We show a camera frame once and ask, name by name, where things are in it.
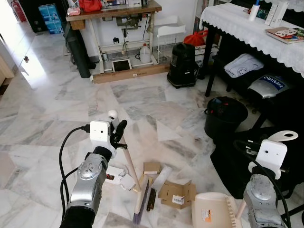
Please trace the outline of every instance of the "folded towel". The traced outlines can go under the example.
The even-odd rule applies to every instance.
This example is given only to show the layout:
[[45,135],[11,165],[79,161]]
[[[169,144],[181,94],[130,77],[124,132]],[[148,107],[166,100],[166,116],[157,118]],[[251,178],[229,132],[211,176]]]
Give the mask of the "folded towel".
[[237,57],[232,62],[228,63],[224,69],[230,77],[236,78],[240,77],[249,71],[259,70],[264,67],[264,64],[254,58],[251,54],[244,53]]

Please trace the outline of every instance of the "black bucket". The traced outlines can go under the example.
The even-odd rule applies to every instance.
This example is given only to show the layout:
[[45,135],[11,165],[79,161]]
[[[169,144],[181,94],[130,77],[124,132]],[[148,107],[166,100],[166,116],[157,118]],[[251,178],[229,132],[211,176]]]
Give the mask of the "black bucket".
[[246,120],[248,111],[239,101],[230,97],[217,97],[208,102],[205,132],[213,140],[233,133]]

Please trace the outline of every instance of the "white bottle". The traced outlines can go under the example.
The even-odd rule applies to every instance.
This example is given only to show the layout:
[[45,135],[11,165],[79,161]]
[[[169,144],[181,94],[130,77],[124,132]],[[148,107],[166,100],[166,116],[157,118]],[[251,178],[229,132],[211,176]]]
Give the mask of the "white bottle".
[[151,62],[151,54],[150,49],[148,48],[147,44],[143,44],[143,47],[139,51],[140,58],[142,63],[150,63]]

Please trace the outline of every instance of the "barcode label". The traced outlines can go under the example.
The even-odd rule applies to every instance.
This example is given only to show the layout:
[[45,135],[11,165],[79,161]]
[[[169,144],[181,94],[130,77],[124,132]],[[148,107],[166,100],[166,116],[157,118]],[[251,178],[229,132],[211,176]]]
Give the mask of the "barcode label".
[[173,197],[172,197],[172,203],[177,203],[177,204],[183,205],[184,204],[184,200],[185,200],[184,196],[175,196],[175,195],[173,195]]
[[201,210],[201,216],[202,216],[202,219],[205,222],[211,222],[211,211],[210,210],[208,210],[208,209],[202,209]]

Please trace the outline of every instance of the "lace tablecloth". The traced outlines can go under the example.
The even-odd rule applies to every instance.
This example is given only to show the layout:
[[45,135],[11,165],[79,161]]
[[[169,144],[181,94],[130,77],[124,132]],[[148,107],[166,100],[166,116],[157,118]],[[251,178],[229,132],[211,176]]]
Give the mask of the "lace tablecloth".
[[[273,2],[273,0],[264,0],[265,2]],[[288,0],[288,9],[294,10],[296,12],[304,11],[304,0]]]
[[[271,27],[264,24],[265,20],[256,18],[254,21],[249,21],[249,15],[243,11],[244,9],[246,8],[231,3],[209,6],[203,11],[201,18],[264,54],[276,58],[286,67],[292,67],[304,77],[304,42],[285,44],[268,36],[265,29]],[[280,26],[299,28],[286,21],[282,21]]]

